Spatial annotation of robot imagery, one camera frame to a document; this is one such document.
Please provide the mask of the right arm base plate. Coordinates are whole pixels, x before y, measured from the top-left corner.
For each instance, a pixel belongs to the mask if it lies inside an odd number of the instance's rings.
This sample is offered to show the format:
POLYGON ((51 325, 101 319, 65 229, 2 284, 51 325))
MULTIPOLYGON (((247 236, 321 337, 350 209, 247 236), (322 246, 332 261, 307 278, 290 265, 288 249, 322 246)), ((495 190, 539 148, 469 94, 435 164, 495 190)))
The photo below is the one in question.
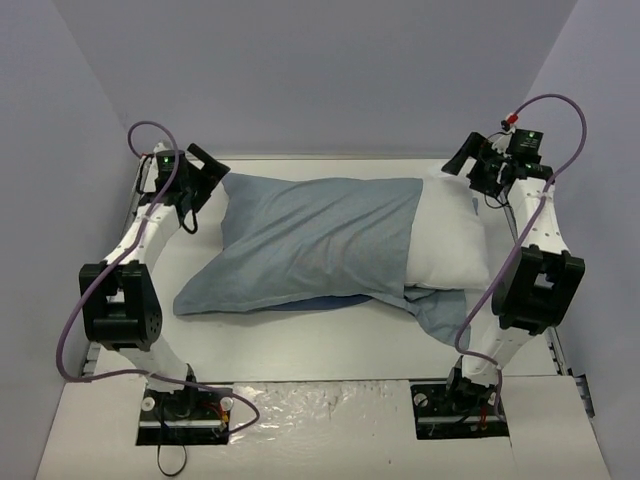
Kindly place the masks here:
POLYGON ((444 381, 410 384, 414 430, 420 441, 508 438, 509 427, 502 404, 496 415, 493 397, 463 400, 448 397, 444 381))

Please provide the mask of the white pillow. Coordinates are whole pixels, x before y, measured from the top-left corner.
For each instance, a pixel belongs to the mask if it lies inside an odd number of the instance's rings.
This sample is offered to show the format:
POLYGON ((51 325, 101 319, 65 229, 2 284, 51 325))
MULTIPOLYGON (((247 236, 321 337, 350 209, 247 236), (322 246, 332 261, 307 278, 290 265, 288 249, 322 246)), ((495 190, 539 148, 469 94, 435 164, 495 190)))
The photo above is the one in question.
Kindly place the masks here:
POLYGON ((405 284, 438 290, 490 283, 484 225, 465 181, 430 166, 412 223, 405 284))

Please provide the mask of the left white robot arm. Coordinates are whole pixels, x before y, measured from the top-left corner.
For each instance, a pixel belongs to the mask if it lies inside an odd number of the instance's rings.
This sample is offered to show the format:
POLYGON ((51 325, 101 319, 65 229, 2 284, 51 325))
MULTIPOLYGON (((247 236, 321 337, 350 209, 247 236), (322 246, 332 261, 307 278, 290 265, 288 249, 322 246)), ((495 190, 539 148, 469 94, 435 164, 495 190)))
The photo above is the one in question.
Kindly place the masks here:
POLYGON ((230 168, 195 143, 186 150, 156 149, 144 159, 157 169, 155 189, 140 191, 134 220, 116 248, 79 273, 87 338, 114 351, 167 393, 165 406, 179 418, 195 415, 201 393, 192 367, 162 336, 163 314, 152 272, 178 231, 198 232, 197 214, 230 168))

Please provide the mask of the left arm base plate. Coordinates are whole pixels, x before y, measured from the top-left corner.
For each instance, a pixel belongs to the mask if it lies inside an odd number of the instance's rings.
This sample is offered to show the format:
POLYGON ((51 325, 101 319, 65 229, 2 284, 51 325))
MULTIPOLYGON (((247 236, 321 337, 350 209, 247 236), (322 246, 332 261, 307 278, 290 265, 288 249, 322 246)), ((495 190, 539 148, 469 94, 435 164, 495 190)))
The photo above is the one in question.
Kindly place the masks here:
POLYGON ((144 391, 137 446, 227 445, 233 399, 230 388, 174 393, 144 391))

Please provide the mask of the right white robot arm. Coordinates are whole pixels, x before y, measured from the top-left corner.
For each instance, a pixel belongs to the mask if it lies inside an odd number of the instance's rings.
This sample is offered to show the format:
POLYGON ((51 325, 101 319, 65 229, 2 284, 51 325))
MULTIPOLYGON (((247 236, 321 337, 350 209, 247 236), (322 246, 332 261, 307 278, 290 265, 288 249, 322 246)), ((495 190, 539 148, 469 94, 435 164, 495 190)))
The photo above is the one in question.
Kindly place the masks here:
POLYGON ((457 413, 497 400, 503 369, 532 338, 562 322, 585 274, 584 260, 571 254, 560 233, 554 172, 538 153, 542 137, 538 131, 511 129, 492 141, 472 132, 442 168, 457 175, 472 160, 470 188, 505 202, 514 237, 513 249, 480 300, 490 305, 493 323, 467 346, 461 332, 455 336, 460 357, 443 398, 457 413))

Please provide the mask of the blue pillowcase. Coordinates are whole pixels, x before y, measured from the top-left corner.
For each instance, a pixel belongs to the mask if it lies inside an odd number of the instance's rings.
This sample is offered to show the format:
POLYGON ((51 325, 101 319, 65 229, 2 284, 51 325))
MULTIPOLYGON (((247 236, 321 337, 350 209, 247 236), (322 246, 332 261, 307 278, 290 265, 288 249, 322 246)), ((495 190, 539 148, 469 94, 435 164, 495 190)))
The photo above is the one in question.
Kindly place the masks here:
POLYGON ((417 178, 286 181, 230 173, 222 250, 176 295, 177 316, 336 309, 375 299, 452 345, 461 288, 406 283, 417 178))

